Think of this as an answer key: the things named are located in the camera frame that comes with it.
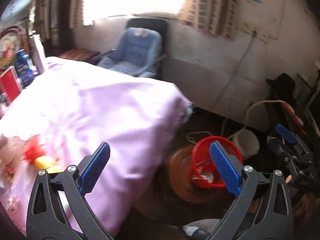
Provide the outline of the person's right hand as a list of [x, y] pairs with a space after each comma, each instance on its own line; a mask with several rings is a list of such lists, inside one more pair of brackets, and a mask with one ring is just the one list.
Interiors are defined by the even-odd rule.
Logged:
[[289, 175], [289, 176], [286, 178], [285, 182], [286, 182], [287, 184], [289, 184], [289, 183], [290, 183], [290, 181], [291, 181], [291, 179], [292, 179], [292, 176], [291, 176], [291, 175]]

